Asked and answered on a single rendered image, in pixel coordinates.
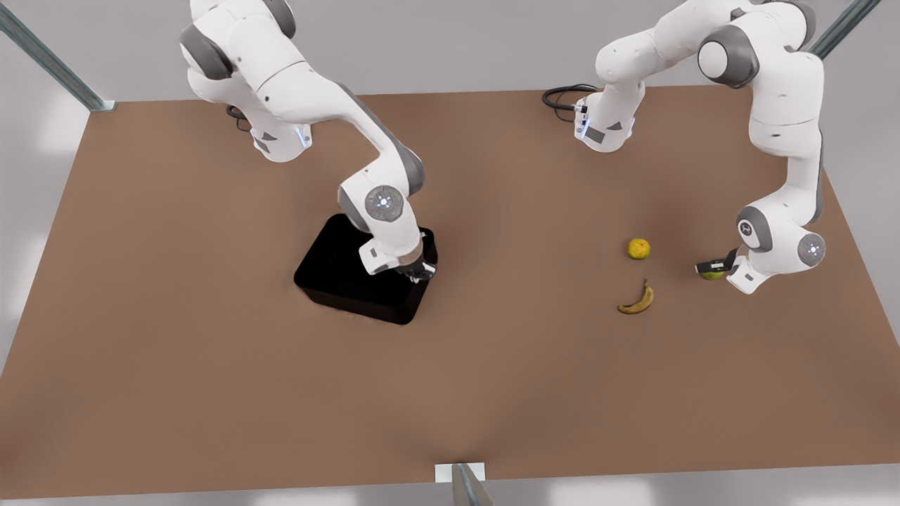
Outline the black storage box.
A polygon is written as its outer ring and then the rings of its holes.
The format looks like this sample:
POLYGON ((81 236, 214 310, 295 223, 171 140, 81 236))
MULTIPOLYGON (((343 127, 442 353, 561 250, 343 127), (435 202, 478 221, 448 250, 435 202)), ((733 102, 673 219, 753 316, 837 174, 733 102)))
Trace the black storage box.
POLYGON ((414 284, 392 269, 369 275, 358 254, 369 239, 371 235, 358 231, 344 214, 332 215, 296 269, 293 282, 316 304, 408 324, 429 284, 414 284))

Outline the silver frame post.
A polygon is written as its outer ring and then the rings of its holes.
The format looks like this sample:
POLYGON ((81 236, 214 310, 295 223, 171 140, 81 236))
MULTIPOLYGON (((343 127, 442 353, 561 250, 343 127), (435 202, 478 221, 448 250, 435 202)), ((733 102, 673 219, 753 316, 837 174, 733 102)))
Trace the silver frame post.
POLYGON ((882 0, 852 0, 828 29, 806 50, 824 60, 882 0))
POLYGON ((494 506, 485 490, 484 463, 444 463, 435 465, 436 483, 452 484, 453 506, 494 506))
POLYGON ((31 29, 0 1, 0 32, 3 32, 74 99, 90 112, 112 112, 115 100, 103 100, 87 86, 31 29))

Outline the brown spotted banana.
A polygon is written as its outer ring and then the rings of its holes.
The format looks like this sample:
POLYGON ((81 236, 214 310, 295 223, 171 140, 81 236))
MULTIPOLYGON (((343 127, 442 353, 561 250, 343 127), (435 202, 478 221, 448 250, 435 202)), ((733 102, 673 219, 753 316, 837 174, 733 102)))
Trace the brown spotted banana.
POLYGON ((643 293, 641 298, 630 305, 617 305, 621 314, 636 315, 646 311, 655 300, 655 291, 650 287, 648 278, 643 279, 643 293))

